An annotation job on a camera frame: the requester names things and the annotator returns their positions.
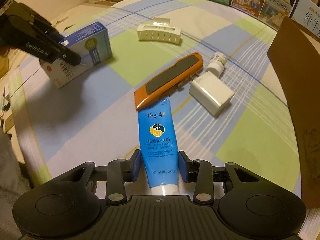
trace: small white bottle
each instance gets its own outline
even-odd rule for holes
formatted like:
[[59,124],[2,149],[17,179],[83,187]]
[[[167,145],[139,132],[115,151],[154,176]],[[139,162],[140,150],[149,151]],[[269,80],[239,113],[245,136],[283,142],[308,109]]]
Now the small white bottle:
[[209,60],[207,71],[210,71],[215,76],[220,77],[227,63],[226,56],[221,52],[216,52],[213,54],[212,58]]

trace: tablecloth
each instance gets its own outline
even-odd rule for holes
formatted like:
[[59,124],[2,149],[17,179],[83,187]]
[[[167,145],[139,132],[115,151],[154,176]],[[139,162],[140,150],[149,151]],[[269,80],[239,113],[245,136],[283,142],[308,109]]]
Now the tablecloth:
[[[190,83],[173,93],[179,150],[215,166],[236,162],[300,196],[293,125],[267,57],[274,30],[206,0],[125,0],[99,10],[80,6],[68,15],[57,25],[73,25],[64,35],[95,21],[105,25],[113,58],[59,90],[33,56],[11,74],[14,123],[36,184],[86,161],[129,158],[139,148],[134,91],[178,58],[199,52],[206,66],[219,51],[228,57],[221,80],[235,96],[215,118],[189,95]],[[154,16],[182,29],[180,45],[138,41],[137,26]]]

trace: blue tube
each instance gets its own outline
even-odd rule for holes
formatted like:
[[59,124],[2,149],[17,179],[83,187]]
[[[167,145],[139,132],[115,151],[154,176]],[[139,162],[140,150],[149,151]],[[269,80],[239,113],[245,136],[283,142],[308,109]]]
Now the blue tube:
[[139,141],[152,195],[177,195],[178,147],[169,97],[138,112]]

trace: plaid tablecloth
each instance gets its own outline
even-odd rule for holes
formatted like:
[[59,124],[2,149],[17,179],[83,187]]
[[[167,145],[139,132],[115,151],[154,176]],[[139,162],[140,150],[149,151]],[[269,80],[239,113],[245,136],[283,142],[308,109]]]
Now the plaid tablecloth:
[[[75,24],[63,34],[101,22],[108,29],[112,59],[59,90],[32,56],[11,75],[18,140],[36,184],[86,161],[98,166],[129,158],[139,148],[134,91],[178,58],[199,52],[206,66],[220,51],[228,57],[221,80],[235,96],[214,118],[189,95],[190,83],[175,92],[171,104],[179,150],[216,166],[236,162],[300,196],[293,125],[267,57],[274,30],[206,0],[125,0],[111,8],[84,7],[62,19]],[[181,45],[138,41],[137,26],[154,16],[168,17],[171,26],[182,29]],[[180,193],[188,191],[181,183]]]

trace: blue and white box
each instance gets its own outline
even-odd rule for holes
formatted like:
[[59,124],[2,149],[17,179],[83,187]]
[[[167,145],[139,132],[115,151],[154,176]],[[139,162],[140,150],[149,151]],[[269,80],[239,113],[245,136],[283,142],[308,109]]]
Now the blue and white box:
[[100,22],[95,22],[61,41],[65,47],[81,56],[81,63],[72,66],[58,58],[52,64],[41,66],[57,88],[60,88],[88,69],[112,57],[108,30]]

